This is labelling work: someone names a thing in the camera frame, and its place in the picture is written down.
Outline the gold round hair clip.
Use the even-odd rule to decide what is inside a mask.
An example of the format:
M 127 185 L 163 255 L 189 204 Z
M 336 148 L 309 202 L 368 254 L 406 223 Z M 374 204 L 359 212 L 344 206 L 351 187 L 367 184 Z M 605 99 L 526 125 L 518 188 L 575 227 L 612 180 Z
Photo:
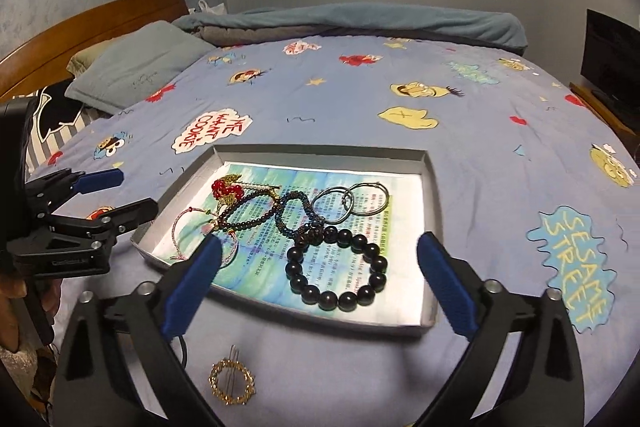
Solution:
M 256 393 L 255 377 L 241 362 L 235 345 L 225 358 L 213 364 L 208 384 L 212 395 L 227 407 L 247 405 Z

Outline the pearl gold hair pin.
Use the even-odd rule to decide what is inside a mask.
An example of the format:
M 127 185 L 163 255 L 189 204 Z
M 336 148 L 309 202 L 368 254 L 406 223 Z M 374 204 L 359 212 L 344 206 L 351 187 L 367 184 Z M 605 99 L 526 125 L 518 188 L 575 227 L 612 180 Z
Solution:
M 279 194 L 281 190 L 280 185 L 270 185 L 270 184 L 259 184 L 259 183 L 250 183 L 250 182 L 236 182 L 244 191 L 268 191 L 272 194 Z

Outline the thin silver bangle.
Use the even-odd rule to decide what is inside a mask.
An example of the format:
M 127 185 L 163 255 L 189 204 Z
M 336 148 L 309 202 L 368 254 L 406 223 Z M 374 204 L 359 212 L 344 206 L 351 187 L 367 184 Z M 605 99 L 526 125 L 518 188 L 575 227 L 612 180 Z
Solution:
M 349 216 L 372 217 L 383 212 L 390 203 L 390 191 L 381 182 L 358 182 L 347 187 L 341 197 Z

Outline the black white striped pillow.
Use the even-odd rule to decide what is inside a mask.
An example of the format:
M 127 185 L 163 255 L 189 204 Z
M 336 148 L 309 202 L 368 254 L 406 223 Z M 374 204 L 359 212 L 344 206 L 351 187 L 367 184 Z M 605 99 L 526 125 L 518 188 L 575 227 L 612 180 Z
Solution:
M 38 100 L 26 148 L 26 178 L 42 165 L 54 165 L 61 155 L 61 148 L 75 134 L 102 117 L 97 109 L 67 98 L 65 92 L 73 81 L 74 78 L 68 78 L 29 94 L 14 96 Z

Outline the wooden headboard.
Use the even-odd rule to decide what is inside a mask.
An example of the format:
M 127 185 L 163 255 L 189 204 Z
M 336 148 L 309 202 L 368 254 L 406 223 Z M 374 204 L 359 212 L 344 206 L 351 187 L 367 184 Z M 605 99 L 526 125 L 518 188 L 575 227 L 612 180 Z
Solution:
M 186 0 L 115 0 L 63 20 L 2 58 L 1 100 L 29 95 L 67 79 L 67 63 L 89 46 L 188 13 Z

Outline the olive pillow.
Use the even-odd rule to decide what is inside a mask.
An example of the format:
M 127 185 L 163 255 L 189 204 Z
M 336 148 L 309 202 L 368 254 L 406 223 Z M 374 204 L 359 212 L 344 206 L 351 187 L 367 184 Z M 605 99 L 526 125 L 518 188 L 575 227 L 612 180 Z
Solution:
M 79 77 L 111 46 L 122 40 L 124 36 L 111 38 L 98 42 L 75 53 L 66 65 L 67 72 L 74 77 Z

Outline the grey green pillow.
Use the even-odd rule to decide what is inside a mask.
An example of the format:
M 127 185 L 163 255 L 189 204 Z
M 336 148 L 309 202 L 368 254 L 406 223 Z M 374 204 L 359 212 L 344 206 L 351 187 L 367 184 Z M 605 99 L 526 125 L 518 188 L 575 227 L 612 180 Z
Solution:
M 167 86 L 214 47 L 160 20 L 111 44 L 65 91 L 66 98 L 115 115 Z

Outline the wooden tv stand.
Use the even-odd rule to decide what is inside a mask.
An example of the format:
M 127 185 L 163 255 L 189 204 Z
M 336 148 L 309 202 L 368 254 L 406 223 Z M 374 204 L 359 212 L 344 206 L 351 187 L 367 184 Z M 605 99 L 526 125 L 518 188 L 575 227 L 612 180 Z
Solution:
M 620 139 L 620 142 L 625 145 L 626 149 L 631 154 L 634 154 L 634 151 L 639 147 L 638 131 L 634 131 L 624 124 L 590 89 L 577 86 L 577 84 L 571 82 L 570 92 L 576 95 L 589 108 L 591 113 L 607 124 L 614 131 L 617 138 Z

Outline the black television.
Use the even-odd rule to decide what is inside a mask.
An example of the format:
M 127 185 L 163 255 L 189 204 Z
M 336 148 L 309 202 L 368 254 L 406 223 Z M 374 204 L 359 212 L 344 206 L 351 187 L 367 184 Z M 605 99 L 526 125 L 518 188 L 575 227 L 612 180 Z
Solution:
M 587 10 L 580 75 L 629 112 L 639 110 L 639 38 L 637 28 Z

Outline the teal folded blanket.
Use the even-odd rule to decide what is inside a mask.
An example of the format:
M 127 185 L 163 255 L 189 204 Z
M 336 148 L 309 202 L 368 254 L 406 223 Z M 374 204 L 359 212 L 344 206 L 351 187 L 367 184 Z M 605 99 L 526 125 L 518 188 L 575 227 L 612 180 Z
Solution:
M 214 46 L 311 36 L 375 36 L 484 46 L 523 55 L 524 26 L 511 13 L 439 6 L 348 2 L 214 15 L 183 15 L 174 25 Z

